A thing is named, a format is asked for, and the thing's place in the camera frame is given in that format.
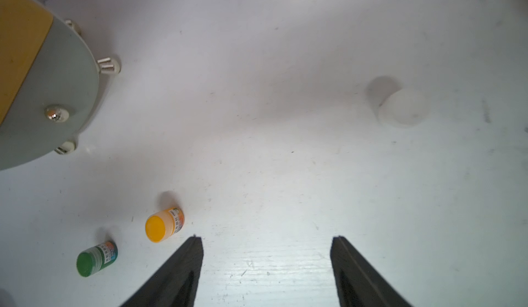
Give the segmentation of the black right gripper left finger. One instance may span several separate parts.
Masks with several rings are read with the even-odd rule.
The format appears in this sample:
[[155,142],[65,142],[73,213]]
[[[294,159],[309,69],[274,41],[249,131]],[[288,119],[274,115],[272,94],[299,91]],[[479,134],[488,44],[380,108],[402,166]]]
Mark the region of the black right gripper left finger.
[[123,306],[193,306],[204,258],[202,239],[188,238]]

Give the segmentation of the orange paint can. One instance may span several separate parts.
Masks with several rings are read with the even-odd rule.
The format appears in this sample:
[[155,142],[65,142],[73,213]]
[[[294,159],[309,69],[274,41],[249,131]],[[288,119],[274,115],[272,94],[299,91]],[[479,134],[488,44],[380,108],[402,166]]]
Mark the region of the orange paint can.
[[179,208],[170,208],[150,216],[145,223],[147,238],[159,243],[179,232],[184,226],[184,213]]

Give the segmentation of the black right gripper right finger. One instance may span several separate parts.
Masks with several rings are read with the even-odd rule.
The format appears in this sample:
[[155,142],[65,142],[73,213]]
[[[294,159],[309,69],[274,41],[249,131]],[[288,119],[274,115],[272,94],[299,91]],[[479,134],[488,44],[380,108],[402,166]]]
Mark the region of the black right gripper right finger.
[[333,238],[330,260],[341,306],[411,307],[345,237]]

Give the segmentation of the white round drawer cabinet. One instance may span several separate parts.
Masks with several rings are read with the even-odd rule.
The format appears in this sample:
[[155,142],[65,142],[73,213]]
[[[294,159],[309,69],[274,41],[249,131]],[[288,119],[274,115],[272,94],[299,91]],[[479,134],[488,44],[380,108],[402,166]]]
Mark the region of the white round drawer cabinet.
[[[64,23],[70,27],[75,33],[83,40],[83,35],[81,28],[79,25],[74,22],[71,19],[65,19]],[[121,65],[120,61],[117,58],[113,58],[110,56],[100,58],[95,60],[96,67],[98,70],[98,74],[101,75],[107,75],[107,76],[115,76],[118,75],[121,72]],[[61,146],[56,148],[54,151],[57,154],[66,155],[74,152],[77,149],[78,142],[74,139],[68,139],[66,142],[64,142]]]

